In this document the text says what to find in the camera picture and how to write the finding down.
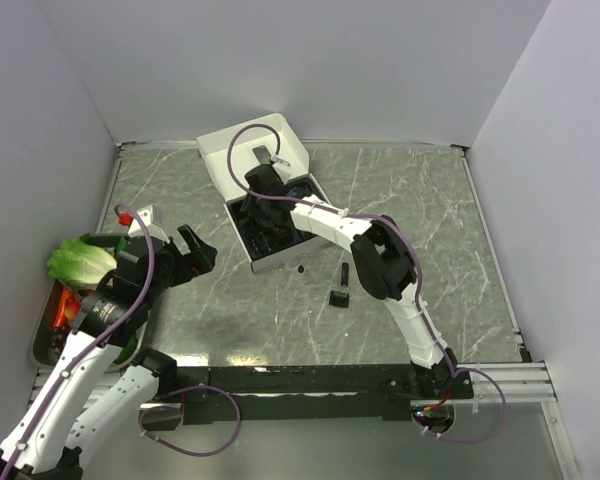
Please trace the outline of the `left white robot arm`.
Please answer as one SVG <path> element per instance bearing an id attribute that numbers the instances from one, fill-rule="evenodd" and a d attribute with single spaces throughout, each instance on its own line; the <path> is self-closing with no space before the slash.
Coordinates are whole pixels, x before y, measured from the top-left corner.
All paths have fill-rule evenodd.
<path id="1" fill-rule="evenodd" d="M 79 479 L 88 455 L 142 403 L 164 402 L 178 387 L 177 362 L 152 348 L 135 355 L 121 378 L 93 405 L 101 377 L 144 325 L 169 288 L 211 272 L 217 251 L 188 225 L 178 229 L 183 254 L 164 231 L 149 226 L 126 235 L 74 241 L 74 259 L 94 248 L 114 264 L 99 276 L 76 316 L 59 359 L 25 416 L 0 444 L 0 479 Z"/>

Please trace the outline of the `white box with black tray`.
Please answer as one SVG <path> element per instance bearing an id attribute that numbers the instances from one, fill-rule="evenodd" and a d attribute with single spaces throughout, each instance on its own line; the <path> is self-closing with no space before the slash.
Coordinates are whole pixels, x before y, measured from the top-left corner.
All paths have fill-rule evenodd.
<path id="1" fill-rule="evenodd" d="M 282 114 L 208 133 L 196 142 L 254 273 L 327 244 L 291 220 L 293 198 L 327 197 L 309 172 L 308 151 Z"/>

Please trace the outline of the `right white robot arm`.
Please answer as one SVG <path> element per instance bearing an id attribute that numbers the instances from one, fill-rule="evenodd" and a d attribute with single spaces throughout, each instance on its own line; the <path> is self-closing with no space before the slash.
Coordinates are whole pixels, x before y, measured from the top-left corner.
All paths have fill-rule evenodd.
<path id="1" fill-rule="evenodd" d="M 448 395 L 456 361 L 429 318 L 421 296 L 422 267 L 395 222 L 388 216 L 338 209 L 315 194 L 293 193 L 271 165 L 251 169 L 245 180 L 242 189 L 260 201 L 265 220 L 289 220 L 295 229 L 352 255 L 359 283 L 384 303 L 407 343 L 419 395 Z"/>

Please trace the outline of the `small black cylinder attachment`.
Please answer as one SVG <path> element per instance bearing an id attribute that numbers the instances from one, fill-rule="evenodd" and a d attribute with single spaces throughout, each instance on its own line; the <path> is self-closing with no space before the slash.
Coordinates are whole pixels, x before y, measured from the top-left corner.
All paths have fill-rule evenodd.
<path id="1" fill-rule="evenodd" d="M 340 285 L 342 287 L 349 286 L 349 272 L 350 267 L 348 262 L 343 262 L 341 265 Z"/>

